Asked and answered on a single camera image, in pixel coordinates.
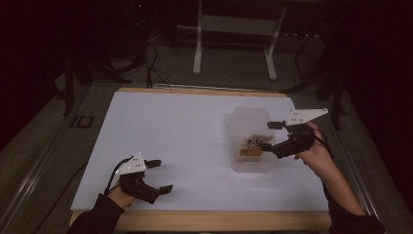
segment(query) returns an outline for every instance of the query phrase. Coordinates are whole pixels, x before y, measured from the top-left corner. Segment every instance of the dark background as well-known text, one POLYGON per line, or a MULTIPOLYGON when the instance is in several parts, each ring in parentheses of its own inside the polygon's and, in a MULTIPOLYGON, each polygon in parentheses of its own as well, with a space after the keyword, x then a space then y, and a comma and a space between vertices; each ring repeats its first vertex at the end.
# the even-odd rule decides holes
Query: dark background
MULTIPOLYGON (((171 37, 177 23, 196 24, 197 1, 156 2, 157 24, 169 31, 171 37)), ((100 35, 110 21, 105 16, 113 14, 115 3, 103 0, 1 2, 0 149, 54 98, 57 93, 54 79, 64 71, 64 60, 71 49, 75 47, 97 57, 105 53, 104 37, 100 35)), ((222 4, 212 1, 206 9, 218 11, 220 8, 214 3, 222 4)), ((240 1, 233 13, 271 17, 271 8, 266 3, 273 4, 262 2, 250 8, 240 1)), ((413 139, 410 133, 413 127, 410 93, 413 6, 408 1, 396 0, 371 1, 367 7, 338 9, 342 10, 343 17, 330 43, 343 67, 345 89, 350 92, 357 113, 400 194, 413 211, 413 190, 409 186, 413 166, 409 147, 413 139)), ((311 26, 303 21, 300 30, 311 30, 311 26)))

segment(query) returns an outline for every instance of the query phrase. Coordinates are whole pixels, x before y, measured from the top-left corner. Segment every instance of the table surface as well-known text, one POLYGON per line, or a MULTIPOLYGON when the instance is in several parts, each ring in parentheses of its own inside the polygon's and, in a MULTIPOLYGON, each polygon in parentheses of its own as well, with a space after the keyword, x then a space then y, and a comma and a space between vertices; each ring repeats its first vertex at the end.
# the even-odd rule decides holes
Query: table surface
MULTIPOLYGON (((235 106, 252 105, 267 107, 273 121, 286 118, 293 108, 281 94, 121 89, 100 130, 72 205, 71 222, 92 208, 108 172, 127 158, 118 155, 139 148, 144 156, 157 156, 146 160, 163 160, 163 166, 147 171, 145 182, 174 188, 154 205, 134 203, 121 216, 118 230, 327 229, 322 186, 301 162, 292 157, 279 160, 266 174, 232 170, 226 120, 235 106), (186 144, 176 147, 182 138, 186 144)), ((275 136, 278 142, 287 139, 283 131, 275 131, 275 136)))

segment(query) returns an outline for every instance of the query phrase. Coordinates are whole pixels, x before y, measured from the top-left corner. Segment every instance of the gray floor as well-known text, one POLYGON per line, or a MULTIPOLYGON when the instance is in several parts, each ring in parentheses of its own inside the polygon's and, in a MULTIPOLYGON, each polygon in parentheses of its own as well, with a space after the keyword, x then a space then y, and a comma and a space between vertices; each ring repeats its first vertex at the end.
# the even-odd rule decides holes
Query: gray floor
MULTIPOLYGON (((167 88, 165 84, 161 84, 164 83, 162 80, 167 79, 166 82, 173 89, 213 87, 276 92, 300 82, 294 58, 302 41, 293 37, 283 37, 277 44, 273 56, 279 75, 277 81, 269 81, 263 52, 257 47, 240 49, 225 45, 224 49, 216 47, 214 42, 206 42, 202 73, 194 76, 192 65, 195 47, 191 37, 182 38, 174 46, 162 44, 158 39, 152 42, 157 49, 154 67, 160 71, 158 73, 162 77, 161 79, 156 73, 152 73, 153 82, 157 87, 167 88)), ((314 62, 319 54, 319 41, 314 40, 312 43, 308 53, 303 54, 307 57, 308 64, 314 62)), ((148 49, 147 57, 153 59, 155 52, 148 49)), ((132 74, 126 74, 125 78, 133 80, 129 86, 144 87, 146 75, 146 69, 142 67, 132 74)), ((21 209, 16 210, 13 228, 9 233, 33 233, 68 181, 88 161, 113 92, 123 87, 97 74, 95 78, 96 81, 91 87, 76 86, 76 105, 69 116, 62 116, 62 100, 51 100, 1 152, 0 215, 6 213, 20 184, 38 158, 48 156, 44 171, 39 175, 40 180, 36 182, 37 186, 31 191, 29 199, 22 203, 21 209), (92 127, 70 128, 75 115, 93 116, 92 127)), ((316 100, 316 87, 310 87, 291 96, 294 103, 299 103, 297 108, 330 107, 330 101, 316 100)), ((380 218, 387 228, 387 233, 413 233, 413 218, 397 193, 347 93, 344 93, 342 103, 347 113, 340 119, 342 131, 335 132, 331 126, 326 126, 329 129, 329 138, 339 142, 334 146, 334 150, 350 155, 350 161, 340 160, 339 157, 337 163, 353 186, 363 186, 361 190, 364 189, 366 192, 359 195, 363 200, 361 202, 365 203, 366 198, 371 202, 368 210, 380 218), (356 175, 346 170, 349 165, 357 170, 356 175)), ((56 207, 38 233, 65 233, 71 217, 70 205, 81 176, 82 171, 75 176, 66 192, 59 198, 56 207)))

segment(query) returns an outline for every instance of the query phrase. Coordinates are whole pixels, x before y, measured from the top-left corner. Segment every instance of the black sleeve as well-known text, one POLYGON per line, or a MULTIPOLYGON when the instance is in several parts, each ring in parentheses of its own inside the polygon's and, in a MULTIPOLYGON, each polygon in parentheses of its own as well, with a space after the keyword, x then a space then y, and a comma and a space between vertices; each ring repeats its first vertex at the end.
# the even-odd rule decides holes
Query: black sleeve
POLYGON ((99 194, 94 207, 88 212, 81 213, 67 234, 113 234, 123 212, 124 210, 116 203, 99 194))
POLYGON ((341 208, 324 188, 331 218, 330 234, 384 234, 385 227, 374 215, 355 215, 341 208))

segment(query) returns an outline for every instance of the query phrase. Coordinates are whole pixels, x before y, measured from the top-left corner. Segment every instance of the transparent box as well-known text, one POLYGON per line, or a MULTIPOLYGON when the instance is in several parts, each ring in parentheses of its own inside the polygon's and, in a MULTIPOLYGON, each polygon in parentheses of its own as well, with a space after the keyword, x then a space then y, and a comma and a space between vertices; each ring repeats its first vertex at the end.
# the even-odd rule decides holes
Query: transparent box
POLYGON ((256 150, 253 148, 256 141, 264 140, 274 145, 276 138, 274 131, 268 129, 271 121, 270 114, 265 108, 236 107, 228 122, 231 142, 231 161, 233 169, 239 173, 266 173, 272 170, 278 161, 272 152, 261 152, 260 156, 250 156, 256 150))

